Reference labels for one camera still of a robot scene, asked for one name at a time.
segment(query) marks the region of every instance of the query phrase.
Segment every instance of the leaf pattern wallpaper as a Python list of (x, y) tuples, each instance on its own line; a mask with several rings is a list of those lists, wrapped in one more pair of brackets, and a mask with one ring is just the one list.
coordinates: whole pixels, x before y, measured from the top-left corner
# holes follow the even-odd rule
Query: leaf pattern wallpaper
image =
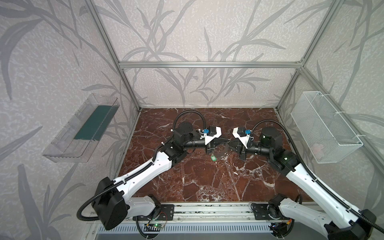
[[(299, 61), (331, 1), (95, 3), (120, 61)], [(293, 71), (125, 69), (145, 107), (273, 106)]]
[[(306, 68), (384, 153), (384, 1), (345, 1)], [(280, 110), (308, 165), (328, 185), (384, 226), (384, 177), (361, 149), (335, 164), (317, 164), (290, 113), (303, 91), (314, 89), (300, 77)], [(382, 239), (374, 230), (371, 239)]]
[[(0, 239), (78, 239), (77, 208), (119, 170), (137, 111), (82, 1), (2, 0), (0, 17)], [(90, 160), (43, 157), (91, 93), (120, 107)]]

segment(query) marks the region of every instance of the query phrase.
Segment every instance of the black mounting plate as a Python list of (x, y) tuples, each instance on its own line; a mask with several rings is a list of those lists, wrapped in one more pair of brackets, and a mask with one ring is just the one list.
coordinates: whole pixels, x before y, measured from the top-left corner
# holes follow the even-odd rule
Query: black mounting plate
[(255, 207), (252, 209), (253, 214), (255, 215), (255, 220), (277, 220), (273, 219), (268, 214), (268, 204), (255, 204)]
[[(161, 204), (160, 212), (163, 212), (163, 213), (160, 213), (159, 216), (154, 220), (171, 221), (171, 220), (173, 220), (174, 210), (175, 210), (175, 205), (173, 205), (173, 204)], [(147, 216), (141, 216), (140, 215), (138, 217), (139, 217), (139, 221), (147, 221), (148, 222), (150, 220)]]

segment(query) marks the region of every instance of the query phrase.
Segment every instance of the white wire basket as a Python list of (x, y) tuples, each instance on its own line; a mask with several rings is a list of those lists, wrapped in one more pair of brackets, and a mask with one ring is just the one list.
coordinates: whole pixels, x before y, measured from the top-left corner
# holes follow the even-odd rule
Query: white wire basket
[(319, 91), (303, 92), (291, 116), (318, 163), (339, 162), (363, 144)]

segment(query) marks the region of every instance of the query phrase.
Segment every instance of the black cable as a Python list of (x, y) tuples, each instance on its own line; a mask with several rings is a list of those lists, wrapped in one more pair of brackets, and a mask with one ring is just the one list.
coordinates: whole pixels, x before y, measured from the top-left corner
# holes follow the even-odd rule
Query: black cable
[(253, 133), (249, 135), (248, 142), (247, 142), (247, 148), (252, 147), (253, 144)]
[[(295, 202), (298, 202), (299, 204), (302, 204), (303, 203), (303, 196), (301, 194), (297, 195), (297, 197), (295, 199)], [(279, 236), (276, 236), (276, 237), (277, 238), (284, 238), (284, 237), (286, 237), (292, 231), (294, 224), (295, 224), (295, 220), (292, 219), (287, 232), (285, 234), (281, 235), (281, 237), (279, 237)], [(286, 227), (286, 226), (287, 226), (287, 224), (285, 223), (285, 225), (283, 225), (281, 227), (273, 227), (273, 228), (277, 229), (277, 228), (283, 228), (283, 227)]]
[(154, 234), (147, 234), (147, 235), (145, 235), (143, 233), (143, 231), (141, 230), (141, 228), (140, 228), (138, 217), (136, 217), (136, 227), (137, 227), (137, 230), (139, 231), (140, 235), (143, 236), (145, 239), (154, 239), (155, 237), (157, 237), (157, 235), (159, 235), (159, 234), (156, 234), (153, 237), (151, 237), (149, 235), (154, 235)]
[[(164, 144), (167, 144), (169, 143), (169, 141), (172, 139), (172, 136), (164, 143)], [(134, 174), (124, 178), (124, 181), (120, 181), (116, 184), (113, 184), (112, 186), (110, 186), (109, 188), (106, 188), (104, 189), (103, 191), (99, 192), (98, 194), (96, 194), (95, 196), (91, 197), (90, 199), (88, 199), (80, 208), (79, 210), (77, 211), (76, 213), (76, 217), (81, 220), (81, 221), (96, 221), (96, 220), (99, 220), (99, 217), (86, 217), (86, 216), (83, 216), (81, 213), (82, 211), (93, 201), (95, 201), (98, 197), (102, 196), (103, 194), (106, 194), (108, 192), (111, 192), (113, 189), (117, 188), (118, 186), (120, 186), (121, 184), (127, 182), (128, 180), (131, 180), (132, 178), (138, 176), (139, 174), (141, 174), (142, 172), (144, 172), (145, 170), (147, 170), (150, 166), (153, 165), (153, 161), (156, 160), (156, 156), (157, 156), (157, 151), (159, 150), (160, 147), (162, 147), (163, 145), (160, 145), (158, 146), (157, 148), (155, 148), (154, 150), (154, 153), (153, 153), (153, 158), (152, 158), (152, 162), (148, 163), (144, 168), (140, 169), (139, 171), (135, 172)]]
[(179, 114), (176, 116), (175, 121), (173, 121), (173, 127), (172, 127), (173, 130), (176, 129), (176, 123), (177, 123), (177, 121), (179, 120), (179, 118), (180, 118), (181, 116), (183, 116), (184, 114), (187, 114), (187, 113), (196, 113), (197, 115), (199, 115), (200, 118), (201, 118), (201, 120), (203, 120), (203, 129), (206, 129), (206, 128), (207, 128), (207, 124), (206, 124), (206, 122), (205, 122), (205, 118), (204, 118), (203, 114), (201, 114), (200, 112), (198, 112), (198, 111), (196, 111), (196, 110), (185, 110), (185, 111), (179, 113)]
[(285, 132), (287, 138), (288, 138), (288, 142), (292, 145), (292, 148), (293, 148), (293, 151), (295, 152), (295, 154), (297, 155), (297, 157), (299, 158), (299, 162), (302, 164), (303, 168), (306, 170), (306, 172), (312, 177), (312, 179), (316, 179), (315, 182), (320, 185), (320, 187), (322, 189), (324, 189), (331, 197), (333, 197), (336, 201), (338, 201), (345, 209), (347, 209), (348, 211), (350, 211), (351, 213), (353, 213), (355, 216), (357, 216), (358, 218), (360, 218), (362, 221), (364, 221), (365, 223), (367, 223), (368, 225), (370, 225), (371, 227), (373, 228), (376, 228), (377, 230), (379, 230), (380, 232), (384, 233), (384, 228), (380, 227), (379, 225), (375, 224), (375, 223), (372, 223), (369, 219), (367, 219), (366, 217), (364, 217), (363, 215), (361, 215), (359, 212), (355, 211), (354, 209), (352, 209), (348, 204), (346, 204), (343, 200), (341, 200), (338, 196), (336, 196), (333, 192), (331, 192), (313, 173), (312, 171), (308, 168), (308, 166), (305, 164), (304, 160), (301, 158), (300, 156), (300, 153), (299, 151), (297, 150), (297, 147), (295, 145), (295, 143), (293, 142), (292, 140), (292, 137), (291, 135), (289, 134), (289, 132), (287, 131), (287, 129), (285, 129), (285, 127), (279, 123), (278, 121), (276, 120), (273, 120), (273, 119), (264, 119), (264, 120), (261, 120), (260, 122), (256, 123), (253, 128), (252, 128), (252, 132), (255, 130), (255, 128), (263, 123), (263, 122), (274, 122), (276, 123), (277, 125), (279, 125), (282, 130)]

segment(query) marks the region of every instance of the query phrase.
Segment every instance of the gray grille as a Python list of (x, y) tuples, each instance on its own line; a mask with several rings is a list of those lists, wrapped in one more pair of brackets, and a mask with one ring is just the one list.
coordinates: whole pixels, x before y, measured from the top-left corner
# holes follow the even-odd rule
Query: gray grille
[[(159, 232), (164, 233), (269, 233), (270, 223), (167, 223)], [(137, 233), (135, 223), (121, 223), (112, 230), (105, 230), (100, 224), (98, 234)]]

